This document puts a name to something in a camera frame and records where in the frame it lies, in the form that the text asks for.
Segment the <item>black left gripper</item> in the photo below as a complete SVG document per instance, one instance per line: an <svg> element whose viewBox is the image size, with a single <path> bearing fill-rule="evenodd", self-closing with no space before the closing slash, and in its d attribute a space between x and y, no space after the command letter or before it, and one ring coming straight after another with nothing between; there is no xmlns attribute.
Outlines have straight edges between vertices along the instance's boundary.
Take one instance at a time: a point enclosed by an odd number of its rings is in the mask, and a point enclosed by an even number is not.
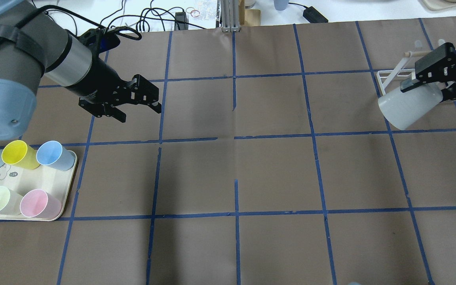
<svg viewBox="0 0 456 285"><path fill-rule="evenodd" d="M95 58L81 81L67 86L80 99L78 105L91 115L112 117L126 122L126 114L118 109L124 104L146 105L157 114L162 113L159 88L140 74L130 81L122 80L117 72L100 58Z"/></svg>

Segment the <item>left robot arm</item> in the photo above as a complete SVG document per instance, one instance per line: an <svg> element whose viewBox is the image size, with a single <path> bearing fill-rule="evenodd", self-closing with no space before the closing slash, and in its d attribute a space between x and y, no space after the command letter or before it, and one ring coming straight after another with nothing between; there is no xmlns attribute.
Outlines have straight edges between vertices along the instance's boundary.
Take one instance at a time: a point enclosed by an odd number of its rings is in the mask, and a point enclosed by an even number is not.
<svg viewBox="0 0 456 285"><path fill-rule="evenodd" d="M99 58L120 44L121 30L96 23L74 36L26 0L0 0L0 141L22 136L36 109L36 93L46 76L79 97L96 117L124 123L124 104L146 105L161 113L159 89L137 74L129 81Z"/></svg>

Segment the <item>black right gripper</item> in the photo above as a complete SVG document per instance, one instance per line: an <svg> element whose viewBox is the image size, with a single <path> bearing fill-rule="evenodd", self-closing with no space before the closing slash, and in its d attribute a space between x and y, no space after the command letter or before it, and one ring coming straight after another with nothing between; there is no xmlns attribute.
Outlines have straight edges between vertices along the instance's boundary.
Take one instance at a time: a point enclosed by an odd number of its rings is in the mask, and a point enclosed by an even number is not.
<svg viewBox="0 0 456 285"><path fill-rule="evenodd" d="M402 93L424 84L449 83L442 89L443 101L456 100L456 49L452 43L444 43L415 63L416 78L400 83Z"/></svg>

